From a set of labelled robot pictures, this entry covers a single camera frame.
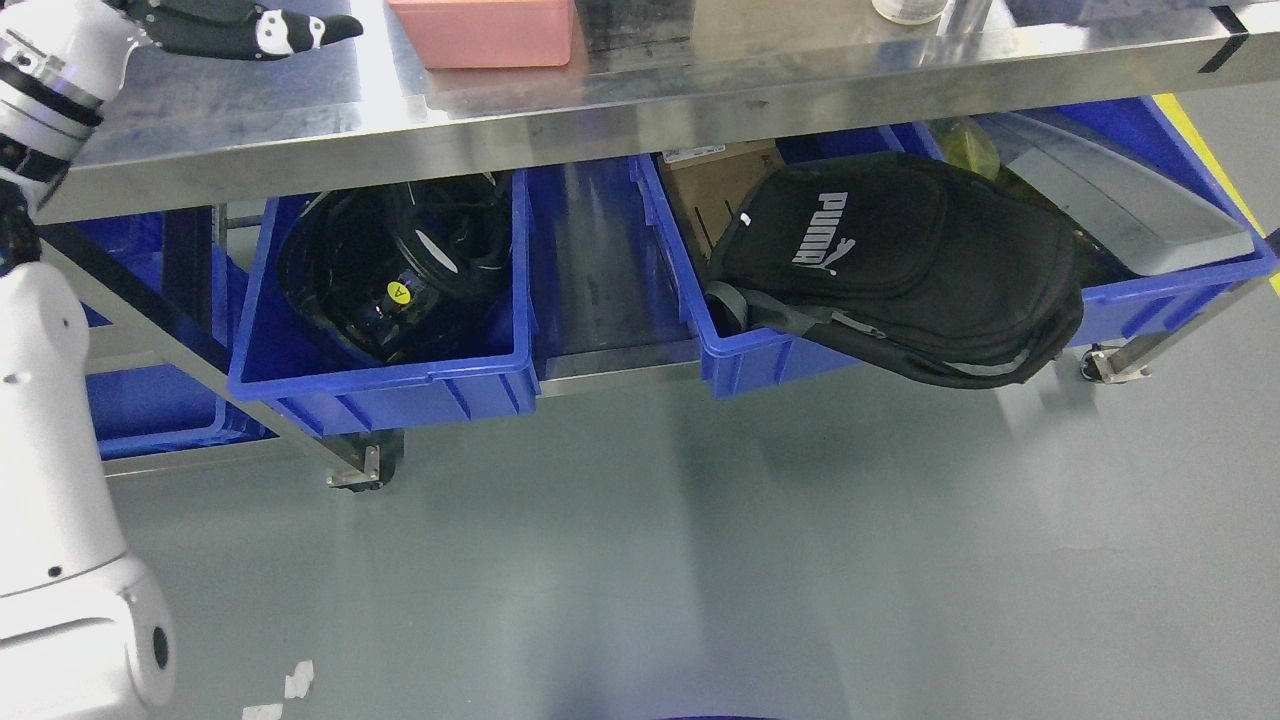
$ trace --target pink box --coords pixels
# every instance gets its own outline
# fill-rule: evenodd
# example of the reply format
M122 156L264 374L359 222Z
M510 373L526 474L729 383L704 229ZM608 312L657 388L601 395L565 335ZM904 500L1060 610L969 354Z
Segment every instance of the pink box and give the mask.
M532 68L570 60L573 0L388 0L428 68Z

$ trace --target gray floor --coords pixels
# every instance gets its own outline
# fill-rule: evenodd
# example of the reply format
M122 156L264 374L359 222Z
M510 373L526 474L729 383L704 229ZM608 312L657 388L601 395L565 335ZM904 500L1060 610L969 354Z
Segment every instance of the gray floor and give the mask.
M1221 101L1185 100L1275 227ZM412 433L361 496L302 462L118 482L178 623L161 717L279 702L302 659L285 717L1280 717L1277 320L1256 293L1124 387L548 400Z

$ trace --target yellow label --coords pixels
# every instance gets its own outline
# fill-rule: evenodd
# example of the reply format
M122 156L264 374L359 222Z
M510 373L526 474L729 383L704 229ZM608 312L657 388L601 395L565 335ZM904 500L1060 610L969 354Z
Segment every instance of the yellow label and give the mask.
M394 300L397 305L408 305L410 300L413 300L413 295L401 282L387 283L387 296Z

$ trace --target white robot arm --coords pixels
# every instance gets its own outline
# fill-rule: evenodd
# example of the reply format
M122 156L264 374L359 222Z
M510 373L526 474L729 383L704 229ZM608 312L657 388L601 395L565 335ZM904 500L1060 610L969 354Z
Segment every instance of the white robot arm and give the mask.
M173 620L128 552L84 388L88 325L33 209L129 54L271 60L360 35L251 0L26 0L0 10L0 719L140 719L174 688Z

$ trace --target black robot finger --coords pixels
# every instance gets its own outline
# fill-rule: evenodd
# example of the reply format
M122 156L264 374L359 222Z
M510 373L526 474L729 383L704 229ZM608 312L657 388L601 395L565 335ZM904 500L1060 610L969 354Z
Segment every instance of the black robot finger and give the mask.
M292 10L266 10L255 26L259 49L273 56L314 50L364 31L360 20L348 15L316 18Z

